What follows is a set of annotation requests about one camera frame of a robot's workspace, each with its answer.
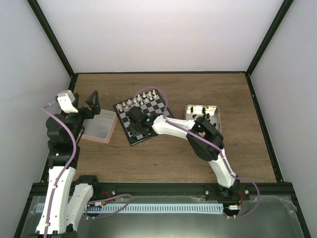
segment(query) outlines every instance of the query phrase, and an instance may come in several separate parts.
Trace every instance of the black metal frame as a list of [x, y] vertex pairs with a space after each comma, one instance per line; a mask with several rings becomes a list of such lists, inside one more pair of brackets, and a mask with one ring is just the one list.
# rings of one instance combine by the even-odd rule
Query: black metal frame
[[[297, 217], [299, 219], [299, 222], [301, 224], [301, 228], [303, 231], [303, 234], [306, 238], [311, 237], [308, 227], [306, 225], [304, 216], [302, 214], [302, 210], [300, 208], [300, 205], [298, 203], [294, 188], [292, 183], [284, 182], [283, 176], [281, 173], [281, 170], [278, 165], [278, 161], [275, 156], [275, 152], [265, 125], [264, 118], [261, 113], [261, 109], [256, 97], [256, 94], [254, 92], [252, 82], [251, 82], [251, 74], [256, 68], [257, 64], [259, 63], [263, 53], [265, 52], [267, 46], [269, 45], [271, 39], [273, 38], [275, 32], [277, 31], [280, 23], [282, 22], [284, 16], [286, 15], [288, 9], [290, 8], [293, 0], [284, 0], [282, 3], [276, 17], [274, 18], [274, 21], [272, 22], [270, 28], [268, 29], [259, 49], [257, 50], [257, 53], [255, 54], [249, 68], [246, 72], [244, 71], [203, 71], [203, 72], [130, 72], [131, 74], [136, 73], [244, 73], [246, 76], [246, 80], [252, 95], [252, 99], [254, 102], [254, 106], [258, 115], [258, 119], [260, 122], [260, 126], [262, 129], [262, 133], [264, 136], [265, 144], [268, 150], [269, 157], [271, 159], [271, 163], [273, 166], [274, 174], [277, 180], [277, 183], [258, 183], [258, 187], [260, 189], [260, 192], [262, 195], [289, 195], [292, 199], [293, 204], [297, 207]], [[79, 74], [86, 74], [86, 73], [74, 73], [72, 70], [60, 44], [58, 43], [57, 38], [55, 37], [48, 21], [46, 20], [38, 2], [36, 0], [28, 0], [29, 5], [31, 6], [32, 10], [34, 11], [34, 14], [36, 15], [38, 21], [40, 22], [43, 30], [45, 31], [48, 39], [50, 40], [51, 44], [53, 45], [57, 55], [59, 56], [61, 62], [63, 63], [66, 71], [68, 72], [71, 81], [69, 84], [68, 89], [73, 91], [76, 85], [76, 81]], [[102, 74], [121, 74], [126, 72], [100, 72]], [[31, 201], [33, 196], [45, 196], [47, 192], [47, 178], [48, 178], [48, 167], [47, 164], [44, 167], [43, 174], [41, 177], [40, 183], [33, 184], [31, 188], [30, 195], [27, 199], [25, 208], [23, 210], [23, 214], [21, 216], [20, 222], [18, 224], [16, 233], [14, 238], [19, 238], [23, 226], [31, 205]], [[74, 191], [75, 184], [72, 185], [70, 193], [72, 194]], [[248, 188], [249, 195], [256, 195], [255, 188], [249, 184], [249, 183], [241, 183], [241, 186], [245, 186]], [[148, 196], [148, 195], [188, 195], [188, 196], [205, 196], [205, 191], [210, 190], [214, 191], [217, 187], [217, 183], [100, 183], [100, 187], [102, 190], [107, 191], [116, 191], [116, 194], [123, 194], [123, 193], [130, 193], [133, 196]], [[219, 202], [226, 202], [219, 200], [212, 192], [210, 193], [211, 197], [208, 197], [208, 199], [218, 200]]]
[[[296, 215], [300, 222], [304, 237], [310, 238], [308, 227], [306, 225], [302, 210], [298, 203], [294, 188], [290, 182], [280, 183], [257, 183], [261, 195], [290, 196], [293, 204], [297, 207]], [[257, 195], [257, 191], [251, 183], [241, 183], [240, 187], [245, 187], [249, 195]], [[75, 183], [72, 184], [70, 195], [74, 192]], [[205, 191], [209, 191], [208, 200], [218, 201], [219, 203], [230, 203], [217, 197], [217, 183], [99, 183], [99, 191], [111, 193], [115, 191], [116, 195], [129, 193], [132, 196], [201, 196], [205, 197]], [[18, 224], [14, 238], [19, 238], [22, 234], [24, 223], [31, 206], [33, 196], [45, 196], [48, 189], [48, 183], [34, 183], [26, 202], [23, 214]]]
[[251, 75], [258, 65], [262, 55], [264, 54], [266, 48], [268, 47], [269, 43], [271, 42], [274, 34], [276, 33], [279, 25], [281, 24], [284, 16], [286, 15], [288, 9], [291, 7], [294, 0], [284, 0], [280, 9], [278, 10], [271, 26], [269, 27], [266, 35], [264, 36], [259, 49], [257, 50], [255, 56], [253, 57], [250, 66], [247, 69], [248, 75]]

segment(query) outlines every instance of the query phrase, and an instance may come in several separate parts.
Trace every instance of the metal plate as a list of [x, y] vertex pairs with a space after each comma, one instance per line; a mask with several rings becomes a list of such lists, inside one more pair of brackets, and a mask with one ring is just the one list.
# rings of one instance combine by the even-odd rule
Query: metal plate
[[195, 105], [195, 104], [187, 105], [185, 107], [185, 119], [193, 120], [193, 119], [196, 119], [197, 117], [203, 117], [204, 116], [203, 108], [205, 108], [206, 110], [206, 115], [209, 114], [210, 116], [209, 117], [210, 123], [213, 124], [216, 127], [216, 129], [221, 133], [219, 108], [217, 106]]

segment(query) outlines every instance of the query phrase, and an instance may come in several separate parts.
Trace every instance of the robotic arm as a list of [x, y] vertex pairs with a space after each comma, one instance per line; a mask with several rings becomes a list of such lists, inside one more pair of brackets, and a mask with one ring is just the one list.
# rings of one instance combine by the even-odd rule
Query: robotic arm
[[[46, 229], [51, 238], [76, 238], [82, 213], [88, 201], [94, 194], [98, 194], [97, 177], [80, 176], [76, 181], [77, 185], [73, 196], [68, 203], [69, 191], [80, 151], [78, 145], [80, 131], [84, 129], [84, 120], [93, 119], [101, 111], [97, 91], [94, 91], [85, 101], [88, 107], [78, 108], [78, 99], [78, 94], [73, 95], [70, 90], [62, 91], [57, 95], [59, 106], [67, 116], [62, 114], [54, 116], [69, 128], [75, 140], [77, 140], [75, 157], [62, 174], [61, 171], [73, 152], [73, 144], [69, 134], [57, 121], [51, 117], [46, 121], [47, 135], [50, 138], [48, 141], [50, 150], [48, 155], [49, 185], [45, 206], [40, 222], [36, 227], [36, 233], [28, 235], [29, 238], [42, 238]], [[58, 184], [55, 185], [55, 181], [60, 175]]]
[[217, 177], [221, 194], [228, 199], [231, 199], [236, 195], [239, 187], [239, 180], [233, 177], [236, 176], [236, 174], [232, 171], [227, 157], [225, 156], [223, 136], [212, 124], [207, 121], [206, 118], [198, 117], [196, 120], [180, 120], [169, 118], [168, 121], [213, 143], [221, 149], [223, 157], [221, 157], [217, 149], [188, 134], [187, 132], [167, 123], [163, 118], [163, 115], [152, 114], [147, 116], [141, 112], [138, 107], [132, 107], [127, 112], [127, 116], [131, 121], [130, 130], [134, 136], [137, 136], [141, 133], [150, 136], [167, 134], [188, 140], [196, 155], [202, 160], [207, 161], [212, 167]]

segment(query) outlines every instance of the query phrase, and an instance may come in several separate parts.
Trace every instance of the chessboard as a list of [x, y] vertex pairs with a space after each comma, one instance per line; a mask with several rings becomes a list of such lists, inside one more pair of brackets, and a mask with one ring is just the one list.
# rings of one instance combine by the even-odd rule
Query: chessboard
[[[119, 118], [119, 121], [131, 146], [145, 141], [151, 136], [145, 134], [140, 134], [137, 136], [132, 135], [129, 128], [130, 120], [126, 116], [126, 112], [129, 110], [130, 105], [132, 104], [133, 107], [139, 107], [141, 111], [148, 116], [153, 113], [162, 114], [165, 108], [165, 101], [157, 90], [149, 91], [147, 93], [143, 92], [142, 94], [139, 94], [135, 98], [134, 102], [132, 102], [132, 99], [133, 98], [129, 98], [113, 105], [114, 111]], [[165, 112], [165, 115], [169, 118], [174, 118], [168, 108]]]

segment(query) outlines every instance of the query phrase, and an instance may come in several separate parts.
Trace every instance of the wooden surface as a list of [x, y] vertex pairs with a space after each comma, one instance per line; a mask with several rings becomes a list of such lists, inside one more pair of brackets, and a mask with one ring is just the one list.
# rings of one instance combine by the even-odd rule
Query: wooden surface
[[[187, 104], [219, 107], [227, 158], [234, 172], [256, 182], [275, 182], [244, 74], [80, 74], [74, 92], [80, 105], [94, 91], [102, 109], [133, 97], [143, 87], [167, 93], [168, 107], [185, 118]], [[109, 144], [82, 139], [75, 178], [97, 175], [112, 182], [216, 182], [209, 164], [189, 143], [160, 135], [130, 147], [117, 121]]]

